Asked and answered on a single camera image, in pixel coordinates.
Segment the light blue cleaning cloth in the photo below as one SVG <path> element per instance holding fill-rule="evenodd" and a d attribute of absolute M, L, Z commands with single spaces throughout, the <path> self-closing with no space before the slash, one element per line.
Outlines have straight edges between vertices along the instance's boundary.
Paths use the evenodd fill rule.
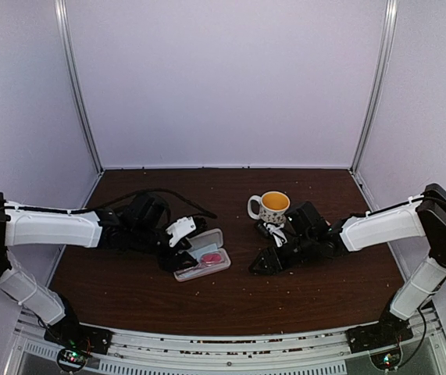
<path fill-rule="evenodd" d="M 218 252 L 218 253 L 221 254 L 220 249 L 218 248 L 218 246 L 215 243 L 212 243 L 210 245 L 206 245 L 206 246 L 201 247 L 201 248 L 194 248 L 194 249 L 189 251 L 189 254 L 191 254 L 194 258 L 197 259 L 197 261 L 199 261 L 200 258 L 204 254 L 209 254 L 209 253 L 213 253 L 213 252 Z"/>

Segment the rose gold wire glasses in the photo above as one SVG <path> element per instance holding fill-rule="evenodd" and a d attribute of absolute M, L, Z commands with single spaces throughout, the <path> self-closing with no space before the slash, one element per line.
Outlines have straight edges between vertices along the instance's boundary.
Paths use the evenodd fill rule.
<path fill-rule="evenodd" d="M 203 270 L 207 267 L 217 266 L 224 263 L 223 256 L 218 252 L 204 254 L 198 261 L 198 265 L 192 268 L 180 271 L 181 274 L 192 273 L 195 271 Z"/>

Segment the pink glasses case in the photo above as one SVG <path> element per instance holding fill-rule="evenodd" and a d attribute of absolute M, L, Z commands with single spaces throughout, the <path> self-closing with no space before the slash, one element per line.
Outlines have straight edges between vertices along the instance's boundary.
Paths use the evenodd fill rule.
<path fill-rule="evenodd" d="M 223 232 L 219 228 L 207 230 L 188 241 L 191 244 L 188 254 L 198 264 L 176 271 L 173 275 L 178 282 L 206 277 L 230 268 L 231 260 L 223 248 Z"/>

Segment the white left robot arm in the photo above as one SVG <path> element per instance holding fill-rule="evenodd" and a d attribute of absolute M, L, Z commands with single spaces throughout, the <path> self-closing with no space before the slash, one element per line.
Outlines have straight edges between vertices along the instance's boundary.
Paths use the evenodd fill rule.
<path fill-rule="evenodd" d="M 8 202 L 0 192 L 0 289 L 32 310 L 45 328 L 69 347 L 85 339 L 84 328 L 63 296 L 41 286 L 9 255 L 18 245 L 74 245 L 152 254 L 167 272 L 197 265 L 188 254 L 192 238 L 207 227 L 196 214 L 172 220 L 166 200 L 140 192 L 128 205 L 95 209 L 52 209 Z"/>

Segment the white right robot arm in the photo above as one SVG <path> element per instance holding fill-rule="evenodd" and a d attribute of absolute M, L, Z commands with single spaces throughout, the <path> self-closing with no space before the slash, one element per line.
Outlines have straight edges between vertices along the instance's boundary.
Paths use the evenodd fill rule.
<path fill-rule="evenodd" d="M 403 322 L 425 305 L 446 281 L 446 190 L 429 184 L 423 193 L 377 211 L 352 214 L 330 224 L 311 202 L 264 216 L 251 212 L 256 229 L 275 243 L 249 266 L 256 275 L 271 276 L 299 263 L 335 258 L 404 238 L 425 238 L 428 255 L 388 302 L 373 328 L 378 344 L 389 345 Z"/>

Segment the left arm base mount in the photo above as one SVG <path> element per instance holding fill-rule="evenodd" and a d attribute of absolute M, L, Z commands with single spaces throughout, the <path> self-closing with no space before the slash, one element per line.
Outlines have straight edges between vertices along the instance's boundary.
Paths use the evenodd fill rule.
<path fill-rule="evenodd" d="M 54 330 L 46 329 L 44 339 L 61 348 L 56 354 L 56 364 L 65 373 L 76 373 L 91 364 L 95 355 L 106 355 L 112 341 L 112 331 L 81 326 L 77 338 L 64 338 Z"/>

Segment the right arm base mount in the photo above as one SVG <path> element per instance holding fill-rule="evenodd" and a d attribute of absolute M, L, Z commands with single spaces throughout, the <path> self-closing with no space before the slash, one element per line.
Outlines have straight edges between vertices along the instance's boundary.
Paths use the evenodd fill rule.
<path fill-rule="evenodd" d="M 407 323 L 383 323 L 382 321 L 350 328 L 346 331 L 352 354 L 368 352 L 371 363 L 383 371 L 396 370 L 402 364 L 401 343 L 413 338 Z"/>

